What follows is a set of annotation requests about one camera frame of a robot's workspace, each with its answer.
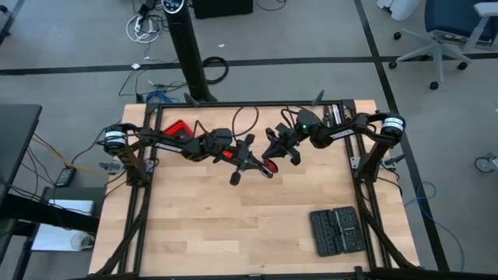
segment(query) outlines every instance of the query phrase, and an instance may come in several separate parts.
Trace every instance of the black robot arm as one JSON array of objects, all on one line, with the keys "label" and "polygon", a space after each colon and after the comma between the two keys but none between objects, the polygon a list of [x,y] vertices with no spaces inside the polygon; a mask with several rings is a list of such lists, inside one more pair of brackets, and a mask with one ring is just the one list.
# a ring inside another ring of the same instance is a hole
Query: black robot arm
[{"label": "black robot arm", "polygon": [[[128,137],[135,136],[138,140],[128,144]],[[134,154],[138,149],[156,147],[181,154],[185,159],[200,162],[210,156],[213,163],[224,161],[236,166],[230,178],[234,186],[240,182],[240,175],[245,170],[259,170],[263,176],[272,178],[272,171],[257,160],[250,151],[254,135],[247,135],[245,140],[237,140],[232,146],[232,132],[228,128],[217,128],[209,133],[196,137],[181,138],[165,135],[162,131],[150,128],[139,128],[133,124],[115,124],[106,128],[105,139],[101,143],[104,151],[116,156],[126,167],[128,184],[143,186],[150,183],[150,175],[146,163]]]},{"label": "black robot arm", "polygon": [[[372,123],[376,121],[382,122],[380,133],[370,129]],[[373,183],[377,180],[379,165],[385,153],[401,141],[405,126],[405,120],[397,114],[360,113],[352,120],[330,128],[324,125],[315,113],[301,109],[297,113],[296,123],[292,128],[280,123],[275,128],[278,136],[271,128],[266,129],[270,146],[263,153],[262,158],[268,160],[288,155],[291,158],[291,163],[296,166],[301,162],[296,147],[307,138],[310,139],[313,147],[324,149],[335,140],[354,134],[362,134],[372,139],[375,144],[370,152],[360,158],[356,175],[366,182]]]}]

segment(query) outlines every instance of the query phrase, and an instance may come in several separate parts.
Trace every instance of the wooden tabletop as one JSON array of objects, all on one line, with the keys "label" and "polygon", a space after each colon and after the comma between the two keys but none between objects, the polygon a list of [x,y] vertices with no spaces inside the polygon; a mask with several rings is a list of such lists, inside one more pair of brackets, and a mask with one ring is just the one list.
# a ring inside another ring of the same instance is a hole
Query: wooden tabletop
[{"label": "wooden tabletop", "polygon": [[[372,100],[356,101],[356,107],[358,112],[370,114],[376,110]],[[163,112],[162,128],[178,119],[191,127],[200,120],[208,131],[230,128],[236,109],[168,108]],[[283,121],[281,109],[259,107],[259,120],[251,131],[256,136],[251,149],[258,157],[268,147],[265,129]],[[322,107],[309,109],[321,117]],[[145,105],[127,105],[123,122],[142,126],[144,111]],[[249,128],[254,117],[254,108],[244,108],[237,117],[235,132]],[[365,138],[367,151],[372,144]],[[298,150],[302,157],[299,166],[293,166],[288,158],[275,159],[279,173],[273,179],[264,178],[258,171],[247,171],[237,187],[229,184],[235,168],[228,163],[213,164],[211,159],[193,163],[159,150],[140,275],[330,273],[353,271],[355,266],[368,271],[365,252],[319,257],[310,228],[311,211],[356,207],[345,142],[339,140],[319,150],[305,141]],[[386,170],[381,170],[379,177],[395,180]],[[110,184],[108,189],[123,180]],[[398,189],[381,180],[374,186],[386,234],[409,261],[418,264]],[[90,272],[101,268],[121,241],[130,193],[131,188],[123,186],[106,199]],[[372,236],[377,263],[381,263],[373,232]]]}]

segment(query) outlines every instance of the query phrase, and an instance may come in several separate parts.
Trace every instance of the chair base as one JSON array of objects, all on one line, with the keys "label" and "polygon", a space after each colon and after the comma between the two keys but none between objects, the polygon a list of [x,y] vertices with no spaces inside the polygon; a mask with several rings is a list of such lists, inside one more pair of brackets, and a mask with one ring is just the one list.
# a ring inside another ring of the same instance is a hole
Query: chair base
[{"label": "chair base", "polygon": [[[406,60],[409,60],[410,58],[414,58],[414,57],[418,57],[418,56],[432,55],[434,66],[435,66],[436,72],[437,72],[437,81],[431,83],[431,87],[430,87],[431,89],[439,88],[439,84],[441,84],[444,81],[443,55],[447,55],[450,58],[454,58],[456,60],[465,62],[465,64],[462,63],[458,66],[458,68],[461,70],[464,70],[465,68],[467,68],[467,64],[472,63],[472,60],[470,58],[467,58],[463,54],[460,54],[456,51],[453,51],[446,44],[441,43],[432,37],[428,37],[427,35],[417,34],[417,33],[414,33],[412,31],[409,31],[409,30],[403,30],[402,33],[408,34],[408,35],[410,35],[410,36],[412,36],[412,37],[414,37],[414,38],[416,38],[416,39],[418,39],[418,40],[420,40],[423,43],[426,43],[428,45],[426,47],[422,47],[416,51],[413,51],[409,54],[405,54],[405,55],[399,57],[398,59],[396,59],[394,64],[390,64],[389,68],[395,68],[397,63],[400,61],[406,61]],[[398,35],[398,33],[395,34],[395,39],[397,40],[400,38],[400,36],[396,36],[396,35]]]}]

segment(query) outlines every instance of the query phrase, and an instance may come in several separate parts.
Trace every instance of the gray floor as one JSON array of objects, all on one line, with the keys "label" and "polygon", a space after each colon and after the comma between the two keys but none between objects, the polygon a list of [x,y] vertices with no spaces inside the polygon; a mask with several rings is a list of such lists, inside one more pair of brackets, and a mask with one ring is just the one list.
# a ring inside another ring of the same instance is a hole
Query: gray floor
[{"label": "gray floor", "polygon": [[[273,4],[272,0],[261,3]],[[404,54],[419,46],[408,37],[400,41],[391,37],[401,28],[423,31],[423,5],[403,22],[392,20],[374,0],[363,0],[363,6],[381,56]],[[0,46],[0,69],[144,63],[146,45],[132,43],[125,34],[125,24],[132,14],[130,0],[26,1],[12,26],[12,37]],[[289,0],[278,12],[255,7],[247,16],[194,19],[194,23],[204,58],[370,56],[355,4],[350,0]],[[149,56],[164,61],[176,58],[168,34],[152,44]],[[498,117],[493,74],[498,60],[474,61],[465,72],[456,70],[457,64],[445,62],[446,82],[436,92],[428,89],[434,77],[431,62],[406,62],[394,71],[387,65],[384,68],[399,110],[409,124],[409,141],[421,177],[437,186],[437,196],[430,201],[434,218],[461,241],[466,271],[498,273],[498,246],[493,238],[498,230],[494,222],[497,175],[480,174],[473,167],[475,157],[498,152],[494,145],[498,130],[493,125]],[[206,72],[215,77],[221,69],[209,68]],[[90,145],[102,127],[121,118],[125,104],[134,102],[132,96],[117,96],[127,75],[91,72],[0,76],[0,102],[43,105],[37,134],[72,158]],[[141,76],[139,91],[151,89],[147,80],[168,83],[183,77],[179,70],[148,71]],[[132,79],[124,93],[133,93],[134,84]],[[306,100],[322,89],[328,99],[376,100],[381,110],[388,109],[373,63],[232,67],[223,82],[211,86],[212,93],[224,101]],[[62,164],[39,145],[33,143],[32,147],[49,174],[56,177]],[[109,157],[104,152],[93,149],[77,163],[97,169],[96,164],[106,160]],[[29,159],[24,163],[31,165]],[[409,201],[415,193],[406,166],[400,174],[404,200]],[[102,177],[77,173],[74,186],[99,187],[104,182]],[[35,191],[31,187],[33,174],[23,168],[15,183]],[[422,265],[436,268],[416,205],[407,207],[407,214]],[[457,271],[461,267],[458,246],[443,229],[439,233],[448,262]],[[0,267],[0,278],[12,275],[22,242],[22,238],[12,241]],[[35,253],[25,279],[82,277],[89,259],[89,253]]]}]

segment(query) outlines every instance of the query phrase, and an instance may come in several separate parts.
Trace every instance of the office chair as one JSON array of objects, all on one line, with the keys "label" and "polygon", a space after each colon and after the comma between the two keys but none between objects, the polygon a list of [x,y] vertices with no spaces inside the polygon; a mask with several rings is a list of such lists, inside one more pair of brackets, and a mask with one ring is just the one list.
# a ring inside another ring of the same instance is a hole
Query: office chair
[{"label": "office chair", "polygon": [[[460,52],[453,51],[446,44],[455,44],[461,52],[468,53],[473,48],[485,51],[498,49],[498,0],[427,0],[426,31],[429,34],[417,34],[402,30],[403,33],[429,44],[417,51],[403,55],[389,63],[394,69],[398,62],[422,55],[426,60],[432,55],[436,66],[438,80],[430,83],[432,90],[438,89],[444,80],[443,55],[463,61],[458,69],[465,70],[472,62]],[[397,32],[395,40],[401,39]]]}]

